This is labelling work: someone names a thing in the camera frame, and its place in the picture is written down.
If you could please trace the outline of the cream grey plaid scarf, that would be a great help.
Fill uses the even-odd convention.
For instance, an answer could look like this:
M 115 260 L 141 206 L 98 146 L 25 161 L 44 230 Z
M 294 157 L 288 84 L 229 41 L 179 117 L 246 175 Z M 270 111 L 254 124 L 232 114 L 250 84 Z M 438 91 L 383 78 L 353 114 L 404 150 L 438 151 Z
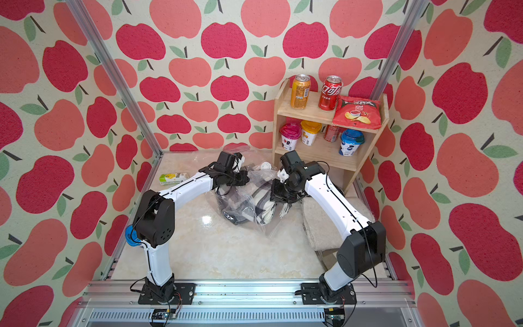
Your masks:
M 283 218 L 288 214 L 290 207 L 288 204 L 270 200 L 271 186 L 272 180 L 249 182 L 242 187 L 231 187 L 224 194 L 217 193 L 222 215 L 235 225 L 253 222 L 265 226 L 275 217 Z

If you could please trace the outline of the clear plastic vacuum bag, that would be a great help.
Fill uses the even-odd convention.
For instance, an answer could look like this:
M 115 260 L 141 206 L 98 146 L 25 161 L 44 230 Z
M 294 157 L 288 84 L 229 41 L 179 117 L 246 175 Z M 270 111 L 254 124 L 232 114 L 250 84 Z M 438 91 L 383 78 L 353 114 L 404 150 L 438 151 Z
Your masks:
M 205 194 L 212 209 L 225 221 L 238 228 L 255 230 L 272 238 L 292 205 L 271 199 L 273 181 L 278 181 L 276 167 L 267 160 L 246 158 L 242 169 L 249 182 L 245 186 L 220 186 Z

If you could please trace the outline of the cream fuzzy scarf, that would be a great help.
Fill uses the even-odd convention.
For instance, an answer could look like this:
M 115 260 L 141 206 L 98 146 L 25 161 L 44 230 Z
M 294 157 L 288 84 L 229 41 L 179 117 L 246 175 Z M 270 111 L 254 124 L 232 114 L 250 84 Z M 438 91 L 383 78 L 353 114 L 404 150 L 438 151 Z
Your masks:
M 343 244 L 344 238 L 331 218 L 312 197 L 303 200 L 302 210 L 306 236 L 314 251 L 338 249 Z

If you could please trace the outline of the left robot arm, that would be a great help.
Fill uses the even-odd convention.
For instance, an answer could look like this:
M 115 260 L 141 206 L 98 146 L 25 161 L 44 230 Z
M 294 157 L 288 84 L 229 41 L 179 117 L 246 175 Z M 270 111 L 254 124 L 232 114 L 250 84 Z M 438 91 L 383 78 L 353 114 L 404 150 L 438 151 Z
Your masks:
M 177 287 L 170 266 L 168 242 L 175 231 L 175 214 L 187 203 L 222 185 L 244 186 L 249 182 L 242 169 L 241 153 L 221 152 L 216 161 L 198 170 L 186 181 L 170 189 L 146 191 L 132 223 L 137 243 L 144 249 L 147 276 L 141 295 L 146 299 L 168 304 L 175 298 Z

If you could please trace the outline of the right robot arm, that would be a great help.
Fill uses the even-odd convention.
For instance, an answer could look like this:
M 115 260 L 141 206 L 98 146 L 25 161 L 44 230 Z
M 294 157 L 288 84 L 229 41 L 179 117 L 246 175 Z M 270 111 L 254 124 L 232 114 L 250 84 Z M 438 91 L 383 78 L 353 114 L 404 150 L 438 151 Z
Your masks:
M 282 168 L 272 182 L 271 200 L 293 204 L 305 196 L 312 197 L 343 239 L 336 264 L 320 275 L 318 282 L 321 300 L 335 304 L 348 298 L 352 281 L 385 261 L 385 227 L 352 206 L 318 162 L 304 163 L 296 151 L 287 152 L 280 161 Z

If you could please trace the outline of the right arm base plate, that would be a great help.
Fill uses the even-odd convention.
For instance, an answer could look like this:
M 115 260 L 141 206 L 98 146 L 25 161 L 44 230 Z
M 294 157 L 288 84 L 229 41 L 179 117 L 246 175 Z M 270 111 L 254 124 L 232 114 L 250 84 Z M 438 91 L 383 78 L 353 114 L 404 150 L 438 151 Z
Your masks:
M 302 283 L 295 291 L 295 296 L 302 299 L 304 305 L 354 305 L 356 293 L 351 284 L 339 290 L 331 290 L 326 283 Z

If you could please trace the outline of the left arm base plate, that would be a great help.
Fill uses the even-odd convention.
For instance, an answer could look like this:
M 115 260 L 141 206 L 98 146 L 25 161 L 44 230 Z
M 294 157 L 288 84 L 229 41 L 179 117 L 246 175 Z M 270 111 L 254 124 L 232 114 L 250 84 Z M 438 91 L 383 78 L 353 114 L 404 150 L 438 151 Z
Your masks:
M 191 305 L 196 293 L 195 283 L 167 282 L 164 286 L 156 286 L 148 279 L 140 291 L 139 305 Z

